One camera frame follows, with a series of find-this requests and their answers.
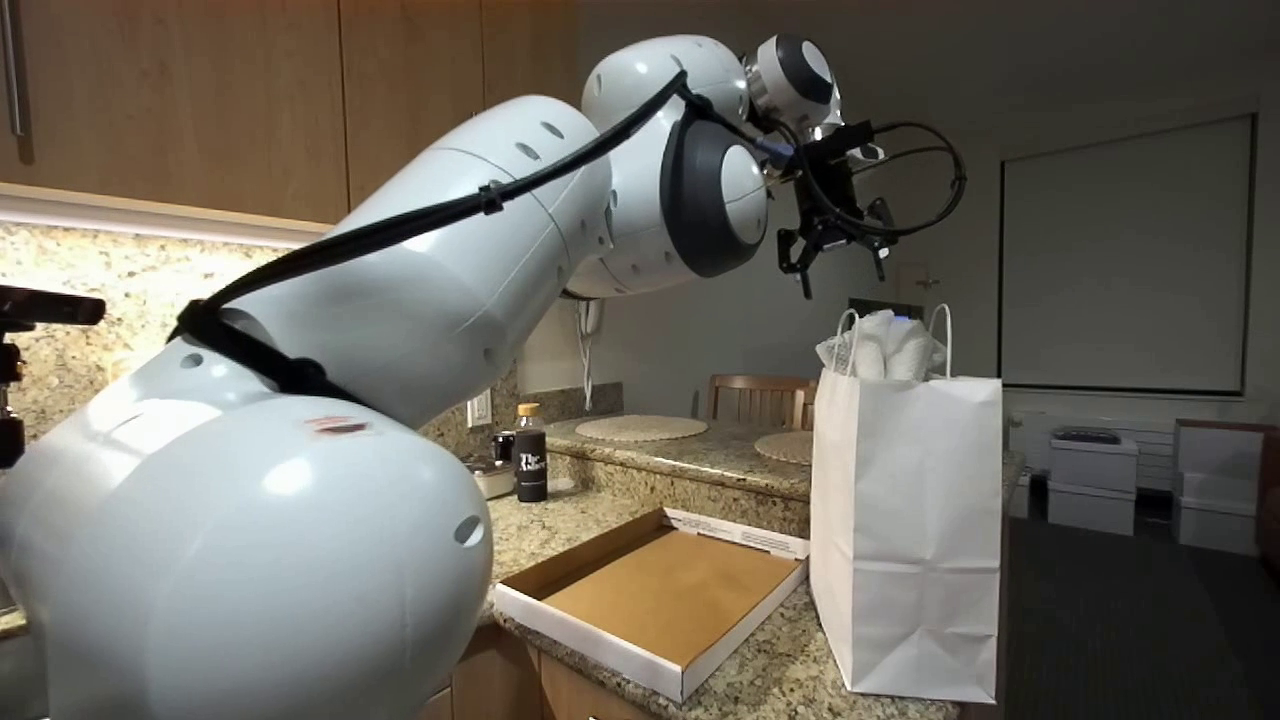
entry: whiteboard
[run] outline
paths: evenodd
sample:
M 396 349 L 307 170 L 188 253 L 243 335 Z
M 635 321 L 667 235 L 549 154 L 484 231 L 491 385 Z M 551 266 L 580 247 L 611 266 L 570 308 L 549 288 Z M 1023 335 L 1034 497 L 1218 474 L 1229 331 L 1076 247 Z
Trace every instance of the whiteboard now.
M 1000 375 L 1245 391 L 1253 116 L 1000 171 Z

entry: brown cardboard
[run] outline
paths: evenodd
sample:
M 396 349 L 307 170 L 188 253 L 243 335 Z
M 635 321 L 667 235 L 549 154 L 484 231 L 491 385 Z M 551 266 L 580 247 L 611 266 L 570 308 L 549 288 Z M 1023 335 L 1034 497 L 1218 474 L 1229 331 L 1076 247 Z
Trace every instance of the brown cardboard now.
M 806 539 L 650 511 L 497 584 L 497 612 L 685 702 L 800 584 Z

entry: backsplash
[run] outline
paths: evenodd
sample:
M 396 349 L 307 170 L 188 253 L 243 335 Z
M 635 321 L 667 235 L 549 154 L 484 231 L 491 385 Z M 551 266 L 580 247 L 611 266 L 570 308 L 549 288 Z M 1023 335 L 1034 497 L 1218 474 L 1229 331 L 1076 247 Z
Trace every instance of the backsplash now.
M 241 273 L 290 253 L 290 245 L 46 225 L 0 225 L 0 247 L 0 285 L 102 296 L 109 306 L 109 317 L 93 329 L 40 326 L 10 335 L 24 351 L 24 380 L 10 387 L 10 410 L 28 426 L 28 436 L 46 436 L 116 375 L 156 355 L 188 300 L 214 296 Z M 497 428 L 513 422 L 516 387 L 510 374 L 497 385 Z M 482 466 L 497 428 L 463 428 L 463 410 L 454 410 L 425 433 L 463 466 Z

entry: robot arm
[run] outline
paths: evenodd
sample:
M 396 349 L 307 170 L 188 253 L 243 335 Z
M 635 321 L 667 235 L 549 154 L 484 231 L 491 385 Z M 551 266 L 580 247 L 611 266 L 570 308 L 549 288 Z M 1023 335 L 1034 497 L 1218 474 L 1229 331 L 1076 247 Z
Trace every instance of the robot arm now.
M 488 387 L 563 288 L 744 266 L 774 175 L 810 183 L 806 247 L 876 231 L 833 164 L 871 142 L 806 39 L 752 67 L 709 36 L 645 39 L 580 108 L 472 116 L 328 242 L 193 306 L 0 475 L 54 715 L 409 715 L 491 565 L 470 468 L 414 428 Z

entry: white wall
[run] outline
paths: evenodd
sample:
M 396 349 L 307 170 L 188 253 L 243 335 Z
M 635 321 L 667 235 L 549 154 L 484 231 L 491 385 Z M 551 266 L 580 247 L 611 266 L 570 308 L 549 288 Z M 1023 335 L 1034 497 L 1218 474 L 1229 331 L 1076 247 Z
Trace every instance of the white wall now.
M 871 119 L 931 119 L 970 161 L 951 220 L 893 261 L 899 300 L 950 300 L 960 374 L 996 367 L 1000 161 L 1231 113 L 1259 116 L 1253 317 L 1245 396 L 1019 391 L 1014 413 L 1280 422 L 1280 3 L 1276 0 L 586 0 L 586 55 L 608 34 L 717 34 L 731 43 L 780 29 L 812 34 L 838 62 L 847 108 Z M 923 212 L 928 175 L 893 179 L 898 218 Z M 739 282 L 619 300 L 601 335 L 601 374 L 642 410 L 685 413 L 717 365 L 783 367 L 829 326 L 833 306 L 871 285 L 860 266 L 826 266 L 833 296 L 796 306 L 787 282 L 752 266 Z M 575 349 L 551 313 L 522 365 L 525 385 L 571 385 Z

